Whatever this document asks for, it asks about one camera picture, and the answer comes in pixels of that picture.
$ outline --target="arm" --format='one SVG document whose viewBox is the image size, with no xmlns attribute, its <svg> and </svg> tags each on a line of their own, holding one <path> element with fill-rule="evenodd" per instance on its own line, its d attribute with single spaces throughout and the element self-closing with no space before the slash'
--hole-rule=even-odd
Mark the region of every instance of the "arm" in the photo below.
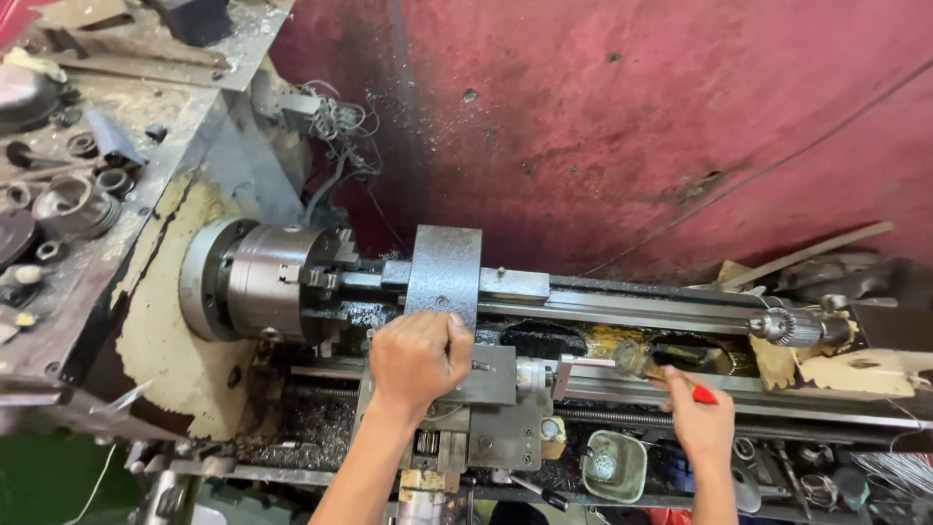
<svg viewBox="0 0 933 525">
<path fill-rule="evenodd" d="M 402 316 L 376 333 L 369 354 L 376 391 L 309 525 L 380 521 L 411 435 L 428 406 L 469 374 L 472 350 L 473 335 L 456 314 Z"/>
<path fill-rule="evenodd" d="M 661 385 L 671 393 L 668 406 L 674 409 L 677 439 L 693 466 L 693 525 L 737 525 L 731 471 L 735 434 L 732 398 L 722 390 L 703 385 L 716 397 L 717 404 L 699 404 L 693 401 L 682 372 L 664 367 L 664 379 Z"/>
</svg>

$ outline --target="person's left hand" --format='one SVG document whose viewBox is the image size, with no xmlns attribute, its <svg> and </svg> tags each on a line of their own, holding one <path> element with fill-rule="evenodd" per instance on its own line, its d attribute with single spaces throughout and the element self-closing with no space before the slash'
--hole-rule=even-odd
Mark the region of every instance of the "person's left hand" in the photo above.
<svg viewBox="0 0 933 525">
<path fill-rule="evenodd" d="M 373 398 L 420 421 L 435 399 L 467 377 L 472 353 L 473 334 L 457 314 L 428 310 L 395 318 L 372 338 Z"/>
</svg>

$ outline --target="red brush handle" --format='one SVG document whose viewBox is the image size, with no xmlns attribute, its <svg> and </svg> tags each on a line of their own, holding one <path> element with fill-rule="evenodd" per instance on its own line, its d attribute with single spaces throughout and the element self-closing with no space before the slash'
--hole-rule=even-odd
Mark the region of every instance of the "red brush handle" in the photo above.
<svg viewBox="0 0 933 525">
<path fill-rule="evenodd" d="M 713 392 L 697 385 L 696 383 L 690 382 L 690 393 L 693 394 L 693 401 L 702 404 L 719 404 L 719 401 L 716 400 L 716 396 L 713 395 Z"/>
</svg>

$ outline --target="paintbrush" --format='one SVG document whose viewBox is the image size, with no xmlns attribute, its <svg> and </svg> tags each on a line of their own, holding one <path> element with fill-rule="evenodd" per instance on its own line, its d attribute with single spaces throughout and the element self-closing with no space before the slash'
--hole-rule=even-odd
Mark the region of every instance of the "paintbrush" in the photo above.
<svg viewBox="0 0 933 525">
<path fill-rule="evenodd" d="M 622 374 L 665 382 L 664 370 L 633 339 L 626 339 L 616 345 L 615 358 L 616 369 Z M 712 392 L 686 377 L 684 379 L 686 379 L 690 393 L 693 395 L 693 401 L 703 404 L 718 404 Z"/>
</svg>

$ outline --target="red wall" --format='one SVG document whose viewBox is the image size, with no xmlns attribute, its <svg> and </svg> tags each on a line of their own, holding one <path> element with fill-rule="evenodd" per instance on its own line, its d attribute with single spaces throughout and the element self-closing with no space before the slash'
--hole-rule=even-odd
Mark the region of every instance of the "red wall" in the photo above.
<svg viewBox="0 0 933 525">
<path fill-rule="evenodd" d="M 689 282 L 891 220 L 864 246 L 933 263 L 929 2 L 299 0 L 293 13 L 272 50 L 285 78 L 379 96 L 377 195 L 408 243 L 418 222 L 482 228 L 485 265 L 573 275 L 631 250 L 591 277 Z M 340 200 L 364 248 L 386 249 L 362 195 L 347 184 Z"/>
</svg>

